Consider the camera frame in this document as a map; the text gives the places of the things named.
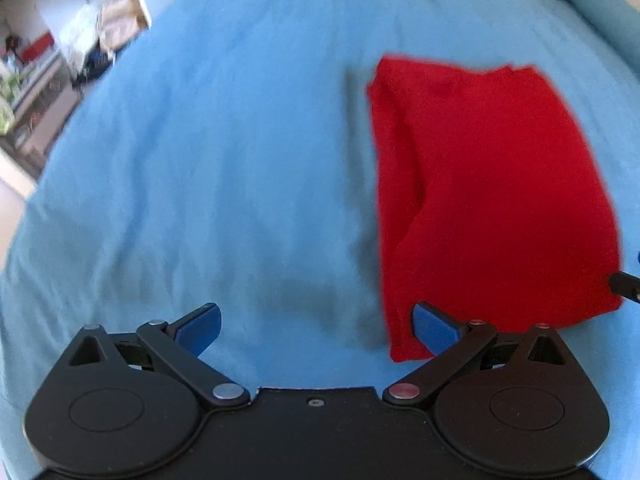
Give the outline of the red knit sweater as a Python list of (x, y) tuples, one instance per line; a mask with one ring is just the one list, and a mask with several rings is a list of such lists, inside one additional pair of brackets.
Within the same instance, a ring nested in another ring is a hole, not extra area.
[(620, 307), (618, 229), (588, 143), (532, 66), (384, 56), (369, 84), (383, 310), (397, 362), (435, 355), (413, 308), (507, 333)]

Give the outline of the light blue bed sheet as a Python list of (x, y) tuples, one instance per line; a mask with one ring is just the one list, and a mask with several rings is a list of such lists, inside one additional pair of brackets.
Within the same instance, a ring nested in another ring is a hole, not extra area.
[(383, 388), (367, 83), (397, 52), (537, 66), (585, 131), (639, 270), (639, 81), (560, 0), (177, 0), (76, 110), (1, 275), (1, 459), (87, 324), (219, 304), (205, 359), (250, 389)]

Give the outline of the blue pillow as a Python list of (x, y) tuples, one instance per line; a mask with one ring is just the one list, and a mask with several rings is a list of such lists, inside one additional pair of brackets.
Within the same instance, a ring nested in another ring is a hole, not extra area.
[(627, 0), (565, 0), (639, 75), (639, 11)]

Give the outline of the white shelving unit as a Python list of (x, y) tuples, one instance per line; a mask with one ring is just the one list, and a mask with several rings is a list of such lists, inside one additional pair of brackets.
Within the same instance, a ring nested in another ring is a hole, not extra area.
[(143, 0), (1, 0), (1, 148), (38, 179), (70, 115), (149, 26)]

